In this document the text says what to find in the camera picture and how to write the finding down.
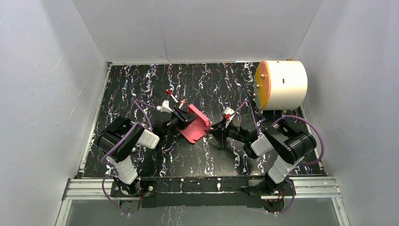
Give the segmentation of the red capped white marker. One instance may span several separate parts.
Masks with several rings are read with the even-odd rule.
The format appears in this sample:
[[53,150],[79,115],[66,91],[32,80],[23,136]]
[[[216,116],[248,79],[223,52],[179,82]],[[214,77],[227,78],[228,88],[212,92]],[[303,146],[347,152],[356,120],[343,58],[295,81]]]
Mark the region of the red capped white marker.
[[167,89],[166,92],[167,92],[168,95],[173,99],[173,101],[174,101],[175,103],[177,103],[177,104],[179,103],[179,101],[178,101],[177,98],[173,95],[173,93],[172,93],[171,90]]

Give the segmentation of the pink cardboard box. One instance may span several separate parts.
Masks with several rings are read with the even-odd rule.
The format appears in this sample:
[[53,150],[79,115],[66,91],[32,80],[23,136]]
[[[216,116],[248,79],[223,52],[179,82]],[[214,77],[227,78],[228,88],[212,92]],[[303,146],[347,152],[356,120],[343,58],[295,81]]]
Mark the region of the pink cardboard box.
[[188,142],[195,144],[196,141],[206,134],[211,123],[210,119],[195,105],[190,104],[188,106],[188,111],[194,113],[196,117],[185,129],[179,129],[178,131],[187,139]]

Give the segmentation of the orange capped white marker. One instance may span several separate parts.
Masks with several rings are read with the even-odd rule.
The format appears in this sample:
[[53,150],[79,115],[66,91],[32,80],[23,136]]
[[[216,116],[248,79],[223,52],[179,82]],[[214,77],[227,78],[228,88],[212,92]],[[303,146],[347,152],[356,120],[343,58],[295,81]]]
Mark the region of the orange capped white marker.
[[185,102],[186,102],[186,100],[183,99],[183,100],[181,101],[180,105],[179,105],[179,108],[182,108]]

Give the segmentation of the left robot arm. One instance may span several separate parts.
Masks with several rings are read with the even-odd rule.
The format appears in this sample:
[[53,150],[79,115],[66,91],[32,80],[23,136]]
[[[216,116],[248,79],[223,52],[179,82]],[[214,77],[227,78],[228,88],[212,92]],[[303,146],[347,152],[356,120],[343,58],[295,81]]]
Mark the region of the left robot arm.
[[173,108],[171,112],[156,113],[146,128],[139,122],[119,116],[96,140],[96,146],[104,153],[100,162],[114,170],[114,181],[127,195],[135,196],[140,192],[141,184],[130,157],[133,149],[138,145],[155,149],[171,132],[188,128],[196,117],[195,113]]

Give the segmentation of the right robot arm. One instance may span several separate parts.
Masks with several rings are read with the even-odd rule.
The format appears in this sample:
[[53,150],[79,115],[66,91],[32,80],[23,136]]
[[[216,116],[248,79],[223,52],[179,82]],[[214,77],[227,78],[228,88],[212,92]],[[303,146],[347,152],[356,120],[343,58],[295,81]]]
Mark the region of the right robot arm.
[[269,151],[277,152],[278,157],[265,173],[263,181],[250,182],[241,188],[248,195],[277,195],[287,184],[290,172],[317,147],[315,138],[293,120],[285,118],[277,124],[277,128],[269,127],[259,132],[254,126],[238,127],[223,119],[208,130],[221,143],[228,138],[243,143],[245,153],[252,159]]

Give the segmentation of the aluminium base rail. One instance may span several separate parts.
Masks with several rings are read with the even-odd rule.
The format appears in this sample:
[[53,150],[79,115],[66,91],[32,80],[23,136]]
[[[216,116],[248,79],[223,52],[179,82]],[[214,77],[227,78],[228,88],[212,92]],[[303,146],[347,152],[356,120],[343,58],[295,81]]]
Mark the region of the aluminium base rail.
[[[206,178],[143,178],[140,185],[144,197],[161,194],[233,194],[243,187],[255,186],[261,177]],[[340,198],[341,192],[334,177],[291,177],[296,198]],[[117,188],[113,179],[71,179],[63,194],[64,200],[101,200],[108,194],[116,200],[138,200],[138,192],[128,195]]]

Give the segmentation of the white cylindrical drum device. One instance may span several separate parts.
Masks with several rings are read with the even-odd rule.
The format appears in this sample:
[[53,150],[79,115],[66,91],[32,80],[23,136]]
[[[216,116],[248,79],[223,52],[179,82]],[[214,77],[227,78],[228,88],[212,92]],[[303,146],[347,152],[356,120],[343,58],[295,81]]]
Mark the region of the white cylindrical drum device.
[[300,61],[263,60],[254,78],[254,102],[261,111],[295,110],[307,93],[308,78]]

